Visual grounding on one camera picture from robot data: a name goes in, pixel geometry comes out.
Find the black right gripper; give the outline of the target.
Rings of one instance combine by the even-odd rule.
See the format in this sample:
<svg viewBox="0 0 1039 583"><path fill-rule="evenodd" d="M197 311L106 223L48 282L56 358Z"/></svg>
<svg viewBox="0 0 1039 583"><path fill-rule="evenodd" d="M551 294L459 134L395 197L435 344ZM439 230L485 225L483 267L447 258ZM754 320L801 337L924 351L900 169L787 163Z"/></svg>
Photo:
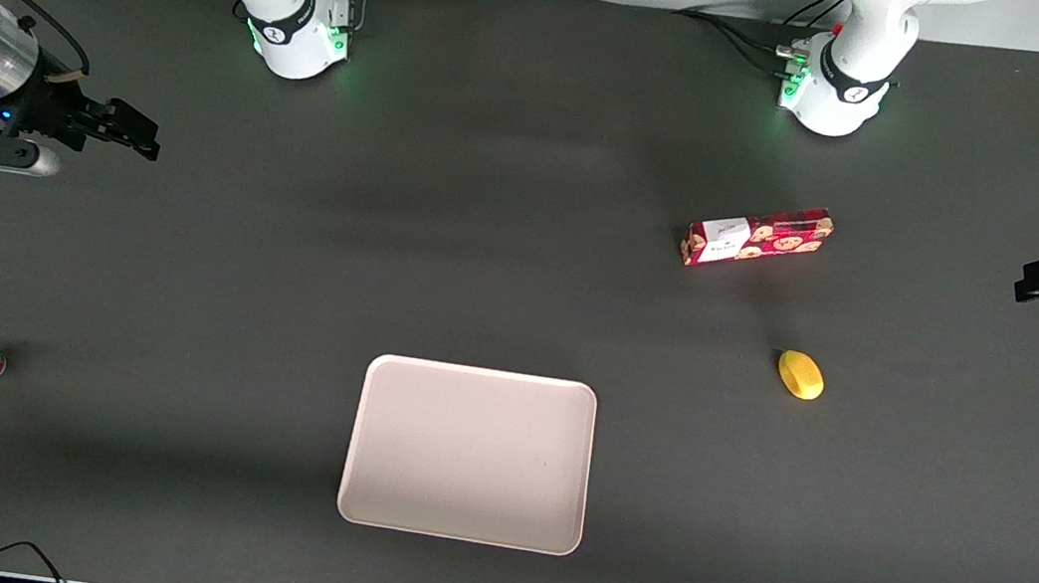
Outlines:
<svg viewBox="0 0 1039 583"><path fill-rule="evenodd" d="M156 160L159 126L153 120L123 100L110 99L100 107L86 97L79 81L57 82L33 76L2 98L0 111L11 117L2 118L0 132L15 138L27 132L38 133L74 151L83 151L89 138L98 139Z"/></svg>

